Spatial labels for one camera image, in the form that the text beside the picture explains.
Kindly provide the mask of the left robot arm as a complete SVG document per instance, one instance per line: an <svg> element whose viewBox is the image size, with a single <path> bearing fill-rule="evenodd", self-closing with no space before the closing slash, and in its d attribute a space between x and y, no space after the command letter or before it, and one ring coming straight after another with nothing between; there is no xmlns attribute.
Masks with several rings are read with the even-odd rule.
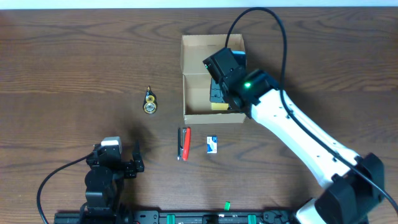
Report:
<svg viewBox="0 0 398 224"><path fill-rule="evenodd" d="M135 179L144 172L139 142L132 149L132 159L123 161L120 139L107 138L94 145L93 154L86 159L90 171L85 177L86 205L90 215L113 216L119 207L126 179Z"/></svg>

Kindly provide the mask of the yellow spiral notepad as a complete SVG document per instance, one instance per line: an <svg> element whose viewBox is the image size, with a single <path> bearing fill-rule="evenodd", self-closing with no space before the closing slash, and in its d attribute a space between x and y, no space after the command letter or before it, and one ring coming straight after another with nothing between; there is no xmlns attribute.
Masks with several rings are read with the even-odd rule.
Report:
<svg viewBox="0 0 398 224"><path fill-rule="evenodd" d="M214 111L226 111L229 108L228 103L214 103L211 102L211 109Z"/></svg>

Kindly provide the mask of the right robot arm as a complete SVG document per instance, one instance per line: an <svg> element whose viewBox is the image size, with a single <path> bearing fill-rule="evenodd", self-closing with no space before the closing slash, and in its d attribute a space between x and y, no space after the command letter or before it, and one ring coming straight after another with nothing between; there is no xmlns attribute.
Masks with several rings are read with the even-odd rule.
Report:
<svg viewBox="0 0 398 224"><path fill-rule="evenodd" d="M222 48L203 64L232 108L274 133L325 190L295 212L298 223L363 223L384 199L384 164L361 157L306 116L263 70L247 73L238 55Z"/></svg>

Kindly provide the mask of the blue white staples box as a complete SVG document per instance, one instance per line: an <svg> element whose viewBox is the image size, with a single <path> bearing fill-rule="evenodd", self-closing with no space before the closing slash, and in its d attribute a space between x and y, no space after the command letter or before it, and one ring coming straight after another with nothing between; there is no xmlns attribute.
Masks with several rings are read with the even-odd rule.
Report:
<svg viewBox="0 0 398 224"><path fill-rule="evenodd" d="M208 136L206 138L206 152L208 154L216 154L218 152L218 137Z"/></svg>

